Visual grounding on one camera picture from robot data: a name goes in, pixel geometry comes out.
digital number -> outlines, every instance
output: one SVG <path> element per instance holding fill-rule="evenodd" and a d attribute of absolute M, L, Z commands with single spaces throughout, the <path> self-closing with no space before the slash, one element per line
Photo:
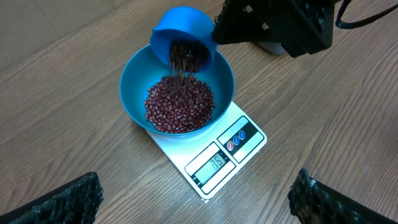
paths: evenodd
<path fill-rule="evenodd" d="M 214 162 L 213 159 L 210 161 L 210 163 L 211 163 L 211 165 L 213 166 L 214 169 L 218 168 L 217 164 Z"/>
<path fill-rule="evenodd" d="M 214 160 L 218 163 L 219 166 L 222 165 L 222 162 L 220 161 L 220 159 L 218 158 L 218 156 L 214 157 Z"/>

red bean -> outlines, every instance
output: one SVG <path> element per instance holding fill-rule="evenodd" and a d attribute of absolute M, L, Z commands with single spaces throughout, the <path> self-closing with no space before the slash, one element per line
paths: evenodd
<path fill-rule="evenodd" d="M 182 90 L 175 91 L 175 77 L 163 77 L 150 89 L 145 102 L 146 120 L 154 124 L 156 130 L 187 133 L 202 128 L 211 119 L 215 104 L 207 84 L 193 75 L 184 77 L 183 82 Z M 165 103 L 169 98 L 178 103 Z"/>

wooden table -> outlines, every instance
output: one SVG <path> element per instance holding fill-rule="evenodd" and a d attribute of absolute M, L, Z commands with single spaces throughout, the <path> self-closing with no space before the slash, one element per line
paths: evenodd
<path fill-rule="evenodd" d="M 353 1 L 346 20 L 393 4 Z M 269 142 L 203 203 L 119 100 L 127 60 L 179 5 L 215 16 L 222 2 L 133 1 L 0 72 L 0 214 L 95 171 L 105 198 L 97 223 L 297 223 L 286 195 L 306 167 L 398 220 L 398 13 L 335 29 L 332 48 L 296 59 L 221 46 L 234 101 Z"/>

kitchen scale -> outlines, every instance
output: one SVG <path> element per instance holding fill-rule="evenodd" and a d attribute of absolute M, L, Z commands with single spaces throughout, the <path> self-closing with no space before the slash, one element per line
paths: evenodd
<path fill-rule="evenodd" d="M 266 134 L 233 102 L 202 132 L 147 132 L 203 200 L 212 198 L 267 142 Z"/>

blue bowl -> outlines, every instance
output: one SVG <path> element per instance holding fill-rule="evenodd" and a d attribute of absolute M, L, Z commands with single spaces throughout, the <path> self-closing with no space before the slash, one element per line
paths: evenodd
<path fill-rule="evenodd" d="M 120 80 L 120 97 L 124 109 L 130 117 L 143 128 L 154 133 L 178 136 L 192 134 L 210 127 L 228 109 L 235 92 L 235 80 L 232 69 L 227 60 L 218 51 L 214 56 L 213 65 L 204 72 L 198 72 L 197 78 L 206 82 L 214 93 L 216 108 L 212 119 L 206 122 L 201 129 L 183 133 L 170 134 L 157 131 L 152 123 L 145 119 L 146 108 L 144 101 L 148 97 L 148 89 L 159 82 L 165 75 L 170 75 L 169 66 L 161 62 L 150 45 L 142 48 L 128 61 L 124 67 Z"/>

